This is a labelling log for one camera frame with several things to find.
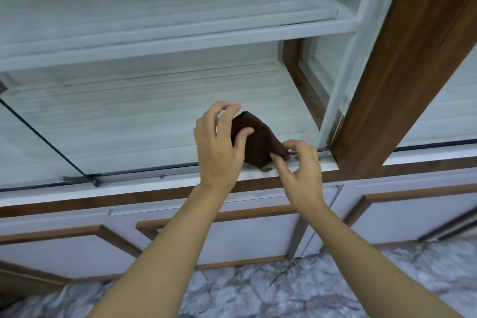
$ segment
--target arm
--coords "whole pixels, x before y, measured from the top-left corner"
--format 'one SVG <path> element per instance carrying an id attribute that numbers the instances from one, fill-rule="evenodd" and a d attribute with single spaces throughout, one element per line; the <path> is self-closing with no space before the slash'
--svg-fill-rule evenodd
<path id="1" fill-rule="evenodd" d="M 89 318 L 177 315 L 210 226 L 242 169 L 245 141 L 253 128 L 244 128 L 232 146 L 231 124 L 239 109 L 216 102 L 197 120 L 200 184 Z"/>
<path id="2" fill-rule="evenodd" d="M 284 142 L 298 152 L 300 168 L 291 173 L 273 155 L 285 193 L 330 251 L 344 279 L 370 317 L 460 317 L 455 310 L 403 273 L 361 238 L 326 205 L 315 147 L 304 141 Z"/>

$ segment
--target floor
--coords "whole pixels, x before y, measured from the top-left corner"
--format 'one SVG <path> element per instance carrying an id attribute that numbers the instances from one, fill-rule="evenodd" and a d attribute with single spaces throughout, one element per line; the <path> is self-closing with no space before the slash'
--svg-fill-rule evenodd
<path id="1" fill-rule="evenodd" d="M 477 238 L 384 250 L 404 272 L 465 317 L 477 317 Z M 31 297 L 0 318 L 81 318 L 114 282 L 70 285 Z M 365 317 L 330 255 L 194 273 L 181 318 Z"/>

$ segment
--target person's left hand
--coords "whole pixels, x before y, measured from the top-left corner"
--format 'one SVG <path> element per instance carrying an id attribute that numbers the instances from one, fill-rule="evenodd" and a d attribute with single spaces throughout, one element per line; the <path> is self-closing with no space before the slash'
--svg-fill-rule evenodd
<path id="1" fill-rule="evenodd" d="M 245 158 L 245 142 L 254 132 L 251 127 L 242 129 L 235 138 L 235 146 L 232 146 L 232 119 L 241 107 L 230 102 L 215 102 L 197 120 L 194 128 L 200 185 L 223 193 L 225 197 L 239 178 Z"/>

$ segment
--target person's right hand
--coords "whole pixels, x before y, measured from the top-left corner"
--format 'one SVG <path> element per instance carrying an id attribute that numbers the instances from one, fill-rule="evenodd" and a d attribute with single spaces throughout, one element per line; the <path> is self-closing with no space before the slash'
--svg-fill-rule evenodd
<path id="1" fill-rule="evenodd" d="M 316 147 L 301 140 L 288 140 L 283 145 L 298 152 L 300 161 L 300 167 L 292 173 L 281 157 L 271 154 L 290 203 L 301 216 L 312 213 L 317 208 L 327 207 L 323 198 L 321 166 Z"/>

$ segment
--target hand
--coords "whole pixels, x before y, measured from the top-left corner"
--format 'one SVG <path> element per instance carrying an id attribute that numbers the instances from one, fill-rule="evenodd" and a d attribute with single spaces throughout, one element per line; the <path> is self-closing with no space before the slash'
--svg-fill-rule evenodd
<path id="1" fill-rule="evenodd" d="M 254 129 L 242 129 L 232 146 L 232 119 L 240 104 L 216 102 L 197 120 L 194 137 L 199 156 L 200 185 L 225 194 L 230 193 L 239 178 L 245 158 L 245 142 Z"/>
<path id="2" fill-rule="evenodd" d="M 316 211 L 317 208 L 326 207 L 316 147 L 301 140 L 288 140 L 283 142 L 283 145 L 289 150 L 298 152 L 300 158 L 300 167 L 291 173 L 281 157 L 271 154 L 290 203 L 303 217 Z"/>

